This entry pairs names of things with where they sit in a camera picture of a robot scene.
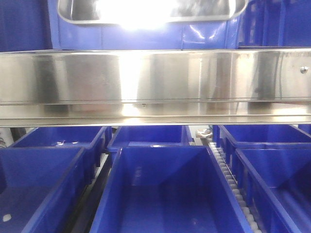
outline stainless steel rail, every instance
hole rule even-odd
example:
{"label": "stainless steel rail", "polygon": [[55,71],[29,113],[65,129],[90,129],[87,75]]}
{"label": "stainless steel rail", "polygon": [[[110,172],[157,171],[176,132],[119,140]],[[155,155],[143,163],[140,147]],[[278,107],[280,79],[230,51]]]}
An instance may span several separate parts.
{"label": "stainless steel rail", "polygon": [[0,126],[311,122],[311,49],[0,53]]}

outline blue storage tote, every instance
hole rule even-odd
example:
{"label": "blue storage tote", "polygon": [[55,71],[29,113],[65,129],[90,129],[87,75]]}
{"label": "blue storage tote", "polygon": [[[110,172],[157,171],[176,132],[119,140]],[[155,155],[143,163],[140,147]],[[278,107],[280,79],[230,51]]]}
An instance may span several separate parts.
{"label": "blue storage tote", "polygon": [[310,47],[310,0],[250,0],[241,20],[241,46]]}
{"label": "blue storage tote", "polygon": [[311,136],[292,125],[220,125],[225,161],[236,173],[235,149],[286,149],[311,147]]}
{"label": "blue storage tote", "polygon": [[100,157],[104,146],[111,139],[111,127],[42,127],[24,135],[11,145],[24,147],[84,147],[86,149],[86,173],[89,182],[94,177],[94,165],[100,166]]}
{"label": "blue storage tote", "polygon": [[123,147],[140,146],[189,146],[192,142],[189,126],[121,126],[108,145],[114,161],[117,151]]}
{"label": "blue storage tote", "polygon": [[311,149],[237,150],[237,155],[238,187],[257,210],[261,229],[311,232]]}
{"label": "blue storage tote", "polygon": [[86,185],[84,153],[83,148],[1,149],[0,232],[61,232]]}
{"label": "blue storage tote", "polygon": [[90,233],[252,233],[206,147],[119,150]]}

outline white speck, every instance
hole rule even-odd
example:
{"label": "white speck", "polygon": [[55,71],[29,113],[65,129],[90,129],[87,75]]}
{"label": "white speck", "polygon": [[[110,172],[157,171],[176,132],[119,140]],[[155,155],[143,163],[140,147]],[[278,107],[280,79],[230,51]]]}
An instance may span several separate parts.
{"label": "white speck", "polygon": [[7,221],[10,221],[12,218],[12,216],[10,214],[7,214],[7,215],[4,215],[3,218],[2,218],[2,221],[3,222],[7,222]]}
{"label": "white speck", "polygon": [[63,145],[64,145],[64,143],[65,143],[65,141],[62,141],[62,142],[57,142],[57,143],[56,143],[56,145],[57,145],[57,146],[63,146]]}

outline shiny metal surface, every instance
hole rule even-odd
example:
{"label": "shiny metal surface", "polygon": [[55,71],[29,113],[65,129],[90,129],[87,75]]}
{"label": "shiny metal surface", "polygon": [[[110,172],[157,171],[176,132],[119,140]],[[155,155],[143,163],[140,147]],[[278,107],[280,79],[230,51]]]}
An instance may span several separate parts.
{"label": "shiny metal surface", "polygon": [[311,49],[2,53],[0,126],[311,122],[310,64]]}
{"label": "shiny metal surface", "polygon": [[269,102],[0,106],[0,126],[311,123],[311,104]]}
{"label": "shiny metal surface", "polygon": [[75,24],[214,21],[237,17],[248,0],[58,0],[59,15]]}
{"label": "shiny metal surface", "polygon": [[311,49],[0,55],[0,104],[311,100]]}

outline stainless steel bar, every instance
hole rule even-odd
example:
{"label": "stainless steel bar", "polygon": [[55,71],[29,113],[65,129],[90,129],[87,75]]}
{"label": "stainless steel bar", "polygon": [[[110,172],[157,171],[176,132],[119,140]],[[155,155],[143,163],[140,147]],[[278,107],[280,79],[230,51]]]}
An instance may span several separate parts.
{"label": "stainless steel bar", "polygon": [[0,126],[311,122],[311,105],[232,102],[0,106]]}
{"label": "stainless steel bar", "polygon": [[311,122],[311,49],[0,54],[0,126]]}

